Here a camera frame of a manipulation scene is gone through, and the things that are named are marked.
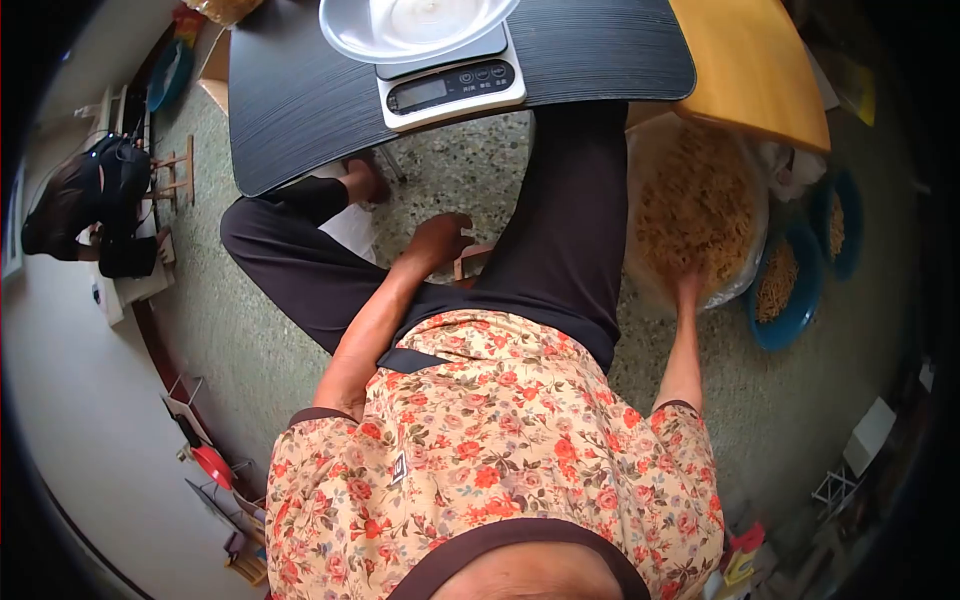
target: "person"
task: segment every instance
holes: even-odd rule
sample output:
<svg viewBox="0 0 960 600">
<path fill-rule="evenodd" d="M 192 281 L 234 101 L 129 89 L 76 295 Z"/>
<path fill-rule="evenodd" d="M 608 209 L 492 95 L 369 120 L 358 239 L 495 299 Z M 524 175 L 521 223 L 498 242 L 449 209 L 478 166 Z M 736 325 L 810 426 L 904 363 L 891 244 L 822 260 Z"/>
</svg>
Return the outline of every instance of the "person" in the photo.
<svg viewBox="0 0 960 600">
<path fill-rule="evenodd" d="M 535 110 L 516 212 L 468 290 L 423 282 L 472 243 L 466 215 L 421 224 L 389 270 L 317 230 L 373 193 L 361 160 L 224 214 L 228 253 L 332 354 L 271 459 L 274 598 L 671 600 L 717 567 L 700 276 L 676 280 L 652 414 L 607 382 L 626 114 L 616 102 Z"/>
<path fill-rule="evenodd" d="M 149 154 L 115 133 L 68 160 L 27 215 L 20 236 L 24 253 L 99 261 L 105 277 L 148 276 L 170 234 L 162 228 L 155 237 L 134 237 L 150 167 Z M 77 241 L 85 228 L 91 230 L 89 245 Z"/>
</svg>

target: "white wall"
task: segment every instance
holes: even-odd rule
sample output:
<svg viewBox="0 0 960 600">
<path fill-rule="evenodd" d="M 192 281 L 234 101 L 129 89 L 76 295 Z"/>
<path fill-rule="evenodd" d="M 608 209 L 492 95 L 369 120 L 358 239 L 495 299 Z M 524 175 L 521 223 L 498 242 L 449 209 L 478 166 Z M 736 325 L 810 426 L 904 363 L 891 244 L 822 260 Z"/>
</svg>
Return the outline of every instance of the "white wall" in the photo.
<svg viewBox="0 0 960 600">
<path fill-rule="evenodd" d="M 24 202 L 84 138 L 28 153 Z M 119 570 L 157 600 L 262 598 L 223 566 L 229 529 L 183 481 L 209 481 L 175 457 L 184 438 L 132 314 L 111 329 L 86 264 L 24 257 L 3 289 L 3 360 L 28 450 L 54 496 Z M 224 491 L 218 494 L 226 496 Z"/>
<path fill-rule="evenodd" d="M 119 90 L 128 84 L 179 5 L 180 0 L 104 0 L 56 75 L 41 120 L 98 104 L 108 85 Z"/>
</svg>

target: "digital kitchen scale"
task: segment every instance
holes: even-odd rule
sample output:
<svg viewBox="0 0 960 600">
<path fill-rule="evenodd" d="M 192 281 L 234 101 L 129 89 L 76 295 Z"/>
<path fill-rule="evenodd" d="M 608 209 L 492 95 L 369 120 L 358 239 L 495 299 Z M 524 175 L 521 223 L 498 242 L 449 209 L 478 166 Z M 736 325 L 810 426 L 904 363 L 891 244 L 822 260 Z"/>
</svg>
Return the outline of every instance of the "digital kitchen scale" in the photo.
<svg viewBox="0 0 960 600">
<path fill-rule="evenodd" d="M 395 132 L 522 104 L 527 97 L 506 21 L 436 58 L 377 64 L 376 84 L 383 120 Z"/>
</svg>

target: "black table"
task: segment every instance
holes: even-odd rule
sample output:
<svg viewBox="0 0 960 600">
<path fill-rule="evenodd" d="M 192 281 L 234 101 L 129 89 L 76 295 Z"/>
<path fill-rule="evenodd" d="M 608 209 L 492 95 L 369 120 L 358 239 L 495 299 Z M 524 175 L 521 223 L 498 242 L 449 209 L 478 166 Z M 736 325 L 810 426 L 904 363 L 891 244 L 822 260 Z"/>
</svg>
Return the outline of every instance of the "black table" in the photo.
<svg viewBox="0 0 960 600">
<path fill-rule="evenodd" d="M 267 0 L 232 34 L 230 148 L 246 196 L 399 137 L 384 125 L 373 65 L 330 47 L 318 7 Z M 696 81 L 668 0 L 522 0 L 508 24 L 527 100 L 485 114 L 583 100 L 675 101 Z"/>
</svg>

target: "brown collar trim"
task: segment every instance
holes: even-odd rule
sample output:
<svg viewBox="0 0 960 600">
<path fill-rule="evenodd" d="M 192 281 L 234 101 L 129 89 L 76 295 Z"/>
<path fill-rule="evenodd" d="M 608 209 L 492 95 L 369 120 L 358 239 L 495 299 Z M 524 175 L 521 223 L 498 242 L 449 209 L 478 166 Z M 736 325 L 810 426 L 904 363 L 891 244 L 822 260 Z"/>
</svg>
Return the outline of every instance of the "brown collar trim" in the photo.
<svg viewBox="0 0 960 600">
<path fill-rule="evenodd" d="M 390 600 L 428 600 L 446 580 L 481 554 L 525 541 L 582 544 L 607 562 L 624 598 L 650 600 L 643 578 L 616 546 L 589 529 L 556 518 L 509 518 L 460 534 L 423 557 L 390 594 Z"/>
<path fill-rule="evenodd" d="M 311 406 L 310 408 L 304 408 L 303 410 L 298 411 L 293 417 L 291 417 L 290 422 L 287 424 L 287 429 L 293 427 L 297 423 L 302 423 L 305 420 L 331 419 L 333 417 L 343 417 L 344 419 L 350 419 L 353 422 L 357 422 L 357 419 L 354 419 L 347 413 L 342 413 L 335 408 Z"/>
<path fill-rule="evenodd" d="M 683 406 L 683 408 L 688 408 L 694 413 L 697 413 L 697 409 L 693 408 L 692 406 L 690 406 L 688 402 L 684 402 L 683 400 L 670 400 L 669 402 L 664 402 L 663 404 L 657 407 L 657 410 L 661 408 L 666 408 L 667 406 Z"/>
</svg>

